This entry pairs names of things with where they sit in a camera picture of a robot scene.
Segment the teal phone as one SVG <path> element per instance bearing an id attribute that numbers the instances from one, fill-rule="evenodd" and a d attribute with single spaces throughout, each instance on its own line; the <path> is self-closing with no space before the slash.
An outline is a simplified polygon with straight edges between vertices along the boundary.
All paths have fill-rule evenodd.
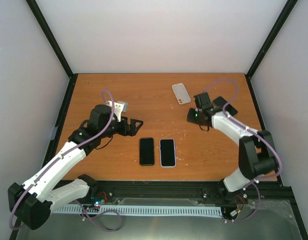
<path id="1" fill-rule="evenodd" d="M 222 108 L 227 103 L 227 100 L 223 98 L 222 96 L 218 96 L 212 102 L 216 107 Z M 234 108 L 231 104 L 227 105 L 225 110 L 232 116 L 235 116 L 238 114 L 237 109 Z"/>

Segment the cream phone case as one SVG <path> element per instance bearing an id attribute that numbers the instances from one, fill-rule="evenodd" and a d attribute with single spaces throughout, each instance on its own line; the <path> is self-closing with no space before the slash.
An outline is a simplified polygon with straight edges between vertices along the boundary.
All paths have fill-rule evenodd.
<path id="1" fill-rule="evenodd" d="M 176 83 L 171 86 L 172 91 L 180 105 L 189 104 L 191 97 L 183 83 Z"/>

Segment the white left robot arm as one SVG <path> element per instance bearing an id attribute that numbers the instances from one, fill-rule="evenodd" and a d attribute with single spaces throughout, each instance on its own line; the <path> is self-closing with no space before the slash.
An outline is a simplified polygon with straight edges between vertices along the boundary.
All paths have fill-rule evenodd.
<path id="1" fill-rule="evenodd" d="M 12 217 L 17 217 L 31 230 L 40 228 L 58 208 L 77 199 L 93 201 L 97 198 L 97 181 L 83 174 L 74 181 L 56 188 L 60 180 L 87 157 L 104 138 L 115 134 L 133 137 L 144 122 L 128 119 L 124 102 L 107 101 L 96 105 L 74 130 L 61 150 L 34 176 L 22 184 L 13 183 L 7 190 Z"/>

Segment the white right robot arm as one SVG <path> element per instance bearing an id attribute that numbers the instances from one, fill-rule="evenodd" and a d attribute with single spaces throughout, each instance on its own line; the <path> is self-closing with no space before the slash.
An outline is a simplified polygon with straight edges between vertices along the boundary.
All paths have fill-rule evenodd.
<path id="1" fill-rule="evenodd" d="M 227 201 L 233 194 L 260 179 L 281 174 L 282 162 L 269 131 L 250 128 L 220 108 L 190 108 L 187 121 L 218 130 L 238 145 L 238 168 L 218 184 L 217 196 L 221 200 Z"/>

